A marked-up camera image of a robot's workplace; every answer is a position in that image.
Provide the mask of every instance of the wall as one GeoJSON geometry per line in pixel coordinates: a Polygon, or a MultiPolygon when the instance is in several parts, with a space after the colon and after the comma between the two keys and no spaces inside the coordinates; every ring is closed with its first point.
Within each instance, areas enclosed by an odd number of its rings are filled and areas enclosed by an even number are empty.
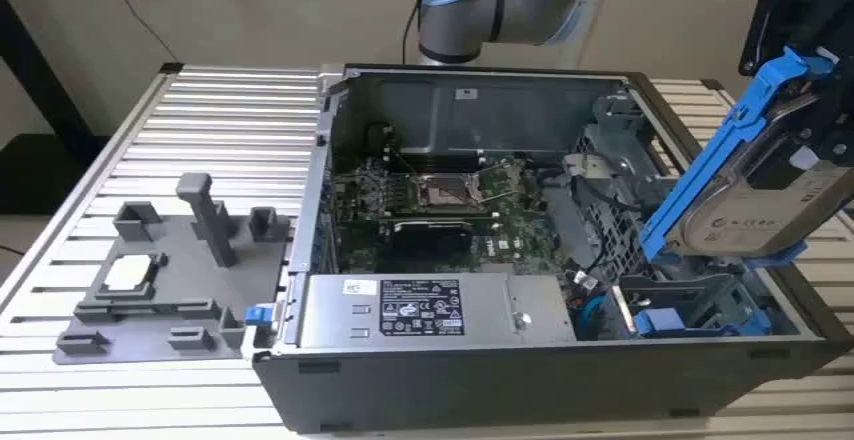
{"type": "MultiPolygon", "coordinates": [[[[94,128],[112,131],[168,55],[120,0],[10,0],[94,128]]],[[[131,0],[186,63],[398,62],[414,0],[131,0]]],[[[494,46],[490,65],[550,67],[562,47],[494,46]]],[[[410,49],[410,60],[415,61],[410,49]]]]}
{"type": "Polygon", "coordinates": [[[717,78],[741,93],[738,75],[757,0],[602,0],[581,68],[659,78],[717,78]]]}
{"type": "MultiPolygon", "coordinates": [[[[170,60],[163,47],[122,0],[11,2],[84,118],[99,133],[111,133],[158,67],[170,60]]],[[[411,2],[131,0],[180,61],[245,66],[398,62],[411,2]]],[[[603,0],[581,57],[578,44],[489,45],[481,63],[533,68],[579,64],[654,76],[716,77],[738,89],[744,80],[736,61],[754,4],[756,0],[603,0]]],[[[413,48],[410,59],[415,60],[413,48]]],[[[10,132],[46,129],[3,75],[0,115],[15,117],[15,127],[10,120],[0,124],[0,140],[10,132]]]]}
{"type": "Polygon", "coordinates": [[[0,62],[0,149],[22,133],[50,133],[42,113],[6,62],[0,62]]]}

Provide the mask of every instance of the green circuit board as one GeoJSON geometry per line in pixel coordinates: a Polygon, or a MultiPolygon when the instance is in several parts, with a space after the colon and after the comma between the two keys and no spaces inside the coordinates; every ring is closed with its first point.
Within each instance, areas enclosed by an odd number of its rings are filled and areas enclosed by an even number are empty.
{"type": "Polygon", "coordinates": [[[446,174],[423,176],[427,180],[402,179],[401,174],[389,174],[373,165],[342,180],[349,185],[337,188],[342,273],[506,271],[551,274],[565,270],[571,252],[561,245],[542,190],[534,171],[526,168],[526,161],[514,157],[497,158],[481,171],[455,175],[461,179],[457,183],[447,183],[454,177],[446,174]],[[366,181],[361,176],[370,176],[371,180],[366,181]],[[437,177],[445,183],[430,183],[437,177]],[[425,200],[427,197],[443,198],[441,201],[447,203],[437,205],[430,203],[430,198],[425,200]],[[423,215],[445,212],[447,217],[443,219],[470,225],[469,248],[453,251],[442,258],[413,259],[395,255],[390,238],[402,218],[389,215],[393,201],[403,202],[394,212],[422,215],[419,221],[438,222],[441,220],[425,220],[435,217],[423,215]]]}

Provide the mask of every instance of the white label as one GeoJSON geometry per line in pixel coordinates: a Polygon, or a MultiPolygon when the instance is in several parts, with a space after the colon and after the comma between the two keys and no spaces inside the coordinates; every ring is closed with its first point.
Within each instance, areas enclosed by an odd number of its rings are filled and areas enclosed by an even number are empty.
{"type": "Polygon", "coordinates": [[[477,100],[478,89],[477,88],[458,88],[455,92],[457,100],[477,100]]]}
{"type": "Polygon", "coordinates": [[[131,291],[146,280],[151,270],[148,255],[126,255],[118,258],[110,266],[104,285],[108,290],[131,291]]]}
{"type": "Polygon", "coordinates": [[[597,288],[598,283],[599,281],[595,278],[587,277],[587,280],[585,280],[585,282],[582,283],[582,287],[585,287],[585,289],[587,290],[593,290],[594,288],[597,288]]]}
{"type": "Polygon", "coordinates": [[[377,295],[377,280],[345,280],[345,295],[377,295]]]}

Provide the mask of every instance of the gray plastic post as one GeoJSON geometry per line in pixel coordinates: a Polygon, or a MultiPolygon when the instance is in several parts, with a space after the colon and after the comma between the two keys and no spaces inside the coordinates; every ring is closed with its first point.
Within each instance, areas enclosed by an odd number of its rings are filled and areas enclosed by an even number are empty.
{"type": "Polygon", "coordinates": [[[112,224],[126,242],[151,242],[146,225],[162,221],[151,202],[124,202],[112,224]]]}
{"type": "Polygon", "coordinates": [[[257,242],[279,242],[289,236],[290,221],[279,218],[274,207],[253,207],[249,223],[257,242]]]}
{"type": "Polygon", "coordinates": [[[228,224],[218,214],[211,200],[211,175],[207,173],[184,173],[178,182],[178,198],[190,203],[196,217],[196,232],[211,248],[214,260],[220,267],[231,267],[238,263],[238,256],[228,243],[228,224]]]}

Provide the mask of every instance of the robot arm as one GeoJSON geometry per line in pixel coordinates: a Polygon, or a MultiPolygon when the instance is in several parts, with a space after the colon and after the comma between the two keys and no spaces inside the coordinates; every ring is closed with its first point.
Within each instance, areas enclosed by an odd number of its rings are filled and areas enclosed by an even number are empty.
{"type": "Polygon", "coordinates": [[[422,0],[421,63],[469,63],[485,42],[561,41],[574,26],[578,4],[578,0],[422,0]]]}

